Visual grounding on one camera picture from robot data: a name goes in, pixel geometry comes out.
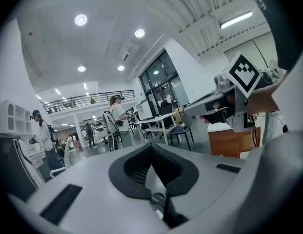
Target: recessed ceiling light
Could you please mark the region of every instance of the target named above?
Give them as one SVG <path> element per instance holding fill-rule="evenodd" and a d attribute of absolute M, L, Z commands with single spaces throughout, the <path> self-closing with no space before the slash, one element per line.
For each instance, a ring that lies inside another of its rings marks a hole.
<path fill-rule="evenodd" d="M 84 66 L 78 67 L 78 71 L 80 71 L 80 72 L 84 72 L 85 70 L 86 70 L 86 68 Z"/>
<path fill-rule="evenodd" d="M 135 31 L 135 36 L 141 38 L 145 35 L 145 31 L 143 29 L 138 29 Z"/>
<path fill-rule="evenodd" d="M 87 22 L 87 17 L 83 14 L 77 15 L 74 19 L 74 22 L 77 26 L 83 26 Z"/>
<path fill-rule="evenodd" d="M 224 28 L 226 28 L 226 27 L 228 27 L 228 26 L 230 26 L 230 25 L 232 25 L 234 23 L 237 23 L 237 22 L 239 22 L 239 21 L 241 21 L 243 19 L 249 18 L 250 16 L 252 16 L 252 12 L 247 12 L 247 13 L 244 13 L 244 14 L 242 14 L 240 16 L 232 18 L 232 19 L 230 19 L 230 20 L 228 20 L 226 22 L 223 22 L 223 23 L 221 23 L 221 29 L 224 29 Z"/>
<path fill-rule="evenodd" d="M 61 93 L 58 91 L 57 88 L 55 88 L 55 91 L 57 92 L 58 95 L 61 95 Z"/>

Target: floor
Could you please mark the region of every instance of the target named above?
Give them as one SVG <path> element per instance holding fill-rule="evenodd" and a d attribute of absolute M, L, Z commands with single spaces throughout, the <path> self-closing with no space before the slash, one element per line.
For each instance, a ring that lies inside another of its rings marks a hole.
<path fill-rule="evenodd" d="M 209 145 L 209 137 L 207 132 L 208 124 L 204 124 L 204 122 L 197 118 L 193 119 L 193 124 L 191 126 L 191 131 L 194 137 L 194 143 L 191 140 L 190 133 L 187 133 L 188 141 L 190 144 L 190 149 L 192 152 L 198 152 L 203 154 L 209 154 L 210 153 L 210 145 Z M 135 145 L 141 144 L 141 138 L 138 132 L 138 128 L 134 129 L 134 134 L 130 131 L 130 134 L 132 136 L 132 142 Z M 165 144 L 164 137 L 160 139 L 160 133 L 156 135 L 156 138 L 153 139 L 151 134 L 148 135 L 146 139 L 147 142 L 155 142 L 155 143 L 163 143 Z M 169 135 L 168 142 L 169 145 L 171 145 L 171 140 Z M 188 150 L 186 138 L 184 135 L 181 135 L 182 142 L 178 144 L 176 136 L 173 137 L 173 145 L 174 147 L 181 148 Z M 96 145 L 96 147 L 85 147 L 77 151 L 71 151 L 70 153 L 70 163 L 73 165 L 83 159 L 86 159 L 88 157 L 103 154 L 109 151 L 108 144 L 105 144 L 104 142 L 99 143 Z"/>

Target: wooden cabinet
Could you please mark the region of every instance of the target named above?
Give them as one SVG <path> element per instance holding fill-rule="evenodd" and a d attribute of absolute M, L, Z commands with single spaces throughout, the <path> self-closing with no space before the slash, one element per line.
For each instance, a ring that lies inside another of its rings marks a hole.
<path fill-rule="evenodd" d="M 232 129 L 210 132 L 211 155 L 240 158 L 240 153 L 252 150 L 251 131 L 235 133 Z M 257 142 L 261 139 L 261 128 L 256 128 Z"/>

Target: column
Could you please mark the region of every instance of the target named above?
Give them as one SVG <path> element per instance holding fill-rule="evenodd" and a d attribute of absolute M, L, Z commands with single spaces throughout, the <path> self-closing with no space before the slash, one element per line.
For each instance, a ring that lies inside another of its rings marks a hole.
<path fill-rule="evenodd" d="M 79 136 L 79 139 L 80 139 L 81 146 L 82 146 L 82 148 L 84 148 L 85 147 L 84 139 L 83 139 L 83 135 L 82 135 L 82 132 L 81 132 L 80 123 L 79 123 L 79 120 L 78 120 L 78 117 L 77 117 L 76 114 L 73 114 L 73 119 L 74 119 L 75 129 L 77 130 L 77 133 L 78 133 L 78 136 Z"/>

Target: table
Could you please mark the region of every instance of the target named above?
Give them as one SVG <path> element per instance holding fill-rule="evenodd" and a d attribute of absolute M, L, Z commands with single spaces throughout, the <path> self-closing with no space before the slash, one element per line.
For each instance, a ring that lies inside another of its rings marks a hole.
<path fill-rule="evenodd" d="M 140 137 L 141 137 L 141 142 L 144 143 L 144 139 L 143 139 L 143 136 L 142 136 L 142 133 L 141 133 L 141 125 L 144 124 L 144 123 L 146 123 L 146 124 L 148 124 L 149 128 L 145 129 L 145 131 L 151 132 L 151 135 L 152 135 L 153 139 L 155 138 L 155 135 L 154 135 L 153 132 L 163 132 L 165 143 L 168 145 L 168 141 L 167 141 L 167 136 L 166 136 L 166 135 L 167 135 L 174 127 L 177 126 L 177 125 L 176 125 L 176 122 L 175 122 L 175 120 L 174 120 L 174 118 L 173 118 L 173 115 L 175 115 L 175 114 L 176 114 L 176 112 L 173 112 L 173 113 L 169 113 L 169 114 L 166 114 L 166 115 L 162 115 L 162 116 L 159 116 L 159 117 L 155 117 L 155 118 L 149 119 L 149 120 L 141 120 L 141 121 L 137 120 L 137 122 L 135 122 L 134 124 L 137 124 L 137 125 L 139 124 L 139 125 L 140 125 L 140 131 L 139 131 L 139 133 L 140 133 Z M 164 126 L 164 121 L 163 121 L 163 120 L 164 120 L 165 118 L 168 118 L 168 117 L 171 117 L 174 126 L 172 126 L 172 127 L 170 127 L 170 128 L 165 128 L 165 126 Z M 154 127 L 151 127 L 151 125 L 150 125 L 151 122 L 157 122 L 155 128 L 154 128 Z"/>
<path fill-rule="evenodd" d="M 257 142 L 261 139 L 261 128 L 255 129 Z M 240 158 L 240 153 L 251 151 L 253 147 L 251 131 L 235 133 L 227 123 L 209 124 L 208 134 L 211 155 Z"/>

